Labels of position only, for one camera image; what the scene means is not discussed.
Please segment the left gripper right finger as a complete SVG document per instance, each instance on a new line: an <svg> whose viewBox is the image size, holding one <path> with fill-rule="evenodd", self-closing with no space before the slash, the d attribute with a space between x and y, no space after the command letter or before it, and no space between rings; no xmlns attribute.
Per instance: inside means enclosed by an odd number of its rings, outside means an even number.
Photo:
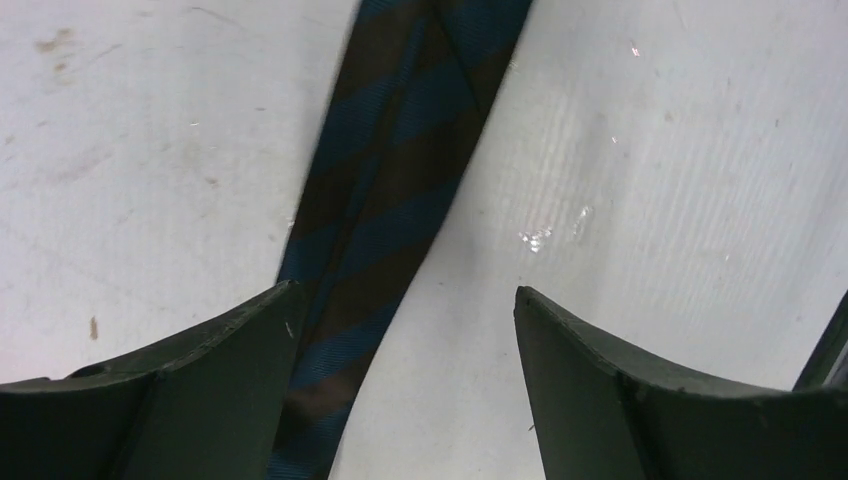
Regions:
<svg viewBox="0 0 848 480"><path fill-rule="evenodd" d="M847 475L847 388L783 391L693 370L528 286L514 322L549 479Z"/></svg>

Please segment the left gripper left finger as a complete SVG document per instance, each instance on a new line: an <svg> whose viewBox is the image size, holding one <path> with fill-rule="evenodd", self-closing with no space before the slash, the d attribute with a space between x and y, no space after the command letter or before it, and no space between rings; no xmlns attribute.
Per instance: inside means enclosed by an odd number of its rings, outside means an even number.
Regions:
<svg viewBox="0 0 848 480"><path fill-rule="evenodd" d="M282 282L66 378L1 388L5 479L261 479L304 325Z"/></svg>

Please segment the navy striped tie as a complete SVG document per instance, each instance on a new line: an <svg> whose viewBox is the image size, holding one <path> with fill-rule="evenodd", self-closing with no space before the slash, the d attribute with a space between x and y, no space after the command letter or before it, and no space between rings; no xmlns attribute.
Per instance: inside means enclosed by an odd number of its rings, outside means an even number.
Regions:
<svg viewBox="0 0 848 480"><path fill-rule="evenodd" d="M525 0L359 4L279 270L304 287L308 307L268 478L328 477L530 8Z"/></svg>

